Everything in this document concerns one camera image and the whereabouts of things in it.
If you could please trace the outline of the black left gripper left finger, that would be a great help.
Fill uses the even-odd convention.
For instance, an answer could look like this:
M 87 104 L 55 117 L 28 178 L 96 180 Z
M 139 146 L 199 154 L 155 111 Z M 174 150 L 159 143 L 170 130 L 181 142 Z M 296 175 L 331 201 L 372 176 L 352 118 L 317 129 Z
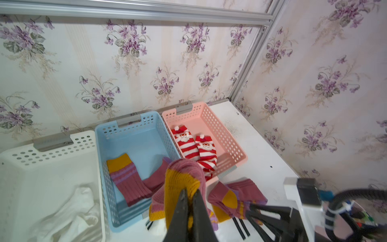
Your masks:
M 189 242 L 188 216 L 188 195 L 187 190 L 183 189 L 179 195 L 164 242 Z

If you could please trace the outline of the purple striped sock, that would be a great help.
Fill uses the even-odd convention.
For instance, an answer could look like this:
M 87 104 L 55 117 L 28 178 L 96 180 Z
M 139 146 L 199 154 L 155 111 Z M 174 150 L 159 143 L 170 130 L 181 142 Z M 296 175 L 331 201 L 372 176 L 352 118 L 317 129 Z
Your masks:
M 160 167 L 144 180 L 126 153 L 108 160 L 106 164 L 111 180 L 130 207 L 143 199 L 151 198 L 164 185 L 166 170 L 171 162 L 170 158 L 163 157 Z

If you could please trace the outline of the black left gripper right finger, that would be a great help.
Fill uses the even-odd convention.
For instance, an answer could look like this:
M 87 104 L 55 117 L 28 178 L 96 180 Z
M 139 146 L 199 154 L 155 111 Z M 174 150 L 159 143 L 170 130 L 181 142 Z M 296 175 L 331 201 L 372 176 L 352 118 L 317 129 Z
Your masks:
M 192 242 L 218 242 L 200 190 L 192 198 Z

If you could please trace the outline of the purple yellow sock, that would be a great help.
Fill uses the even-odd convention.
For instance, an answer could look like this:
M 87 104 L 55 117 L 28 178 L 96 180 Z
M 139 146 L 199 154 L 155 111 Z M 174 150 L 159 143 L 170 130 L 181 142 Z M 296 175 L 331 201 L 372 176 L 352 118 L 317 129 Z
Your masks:
M 246 219 L 251 204 L 266 205 L 268 199 L 250 179 L 224 184 L 218 182 L 208 195 L 208 202 L 219 222 L 232 218 Z
M 200 191 L 203 200 L 206 199 L 204 172 L 197 162 L 190 159 L 179 159 L 168 165 L 164 185 L 152 196 L 149 220 L 162 220 L 169 229 L 182 190 L 187 190 L 190 205 L 197 191 Z

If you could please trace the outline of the purple yellow sock front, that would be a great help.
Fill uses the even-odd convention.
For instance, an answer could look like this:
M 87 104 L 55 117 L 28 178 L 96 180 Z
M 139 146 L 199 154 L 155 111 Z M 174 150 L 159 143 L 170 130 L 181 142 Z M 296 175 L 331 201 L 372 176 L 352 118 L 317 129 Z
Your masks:
M 182 190 L 187 190 L 190 205 L 197 191 L 200 191 L 203 200 L 206 199 L 204 172 L 197 162 L 190 159 L 179 159 L 168 165 L 164 185 L 152 196 L 149 220 L 162 220 L 169 229 Z

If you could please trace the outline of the red white striped santa sock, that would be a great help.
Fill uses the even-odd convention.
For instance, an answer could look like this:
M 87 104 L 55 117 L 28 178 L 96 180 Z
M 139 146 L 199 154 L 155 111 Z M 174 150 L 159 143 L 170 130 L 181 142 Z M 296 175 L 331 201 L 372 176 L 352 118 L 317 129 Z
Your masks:
M 193 161 L 199 161 L 200 153 L 196 142 L 191 134 L 191 132 L 187 129 L 186 126 L 175 126 L 172 128 L 172 133 L 177 142 L 178 147 L 180 148 L 182 155 L 186 159 L 191 159 Z

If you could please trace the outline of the small white ankle sock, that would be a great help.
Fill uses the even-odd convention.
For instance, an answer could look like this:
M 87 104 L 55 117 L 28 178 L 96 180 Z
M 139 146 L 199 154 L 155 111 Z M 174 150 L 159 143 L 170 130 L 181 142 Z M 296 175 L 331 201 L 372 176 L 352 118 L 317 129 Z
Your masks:
M 55 213 L 34 225 L 30 242 L 79 242 L 100 221 L 100 205 L 89 187 L 78 187 Z

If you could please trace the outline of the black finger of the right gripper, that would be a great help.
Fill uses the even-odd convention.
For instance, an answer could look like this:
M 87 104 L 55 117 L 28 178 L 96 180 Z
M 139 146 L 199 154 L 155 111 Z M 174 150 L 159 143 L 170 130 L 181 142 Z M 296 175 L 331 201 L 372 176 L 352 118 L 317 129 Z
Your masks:
M 246 212 L 246 219 L 251 223 L 264 242 L 291 242 L 291 212 L 292 209 L 290 207 L 250 204 L 250 208 Z M 262 229 L 257 220 L 274 234 L 274 240 Z

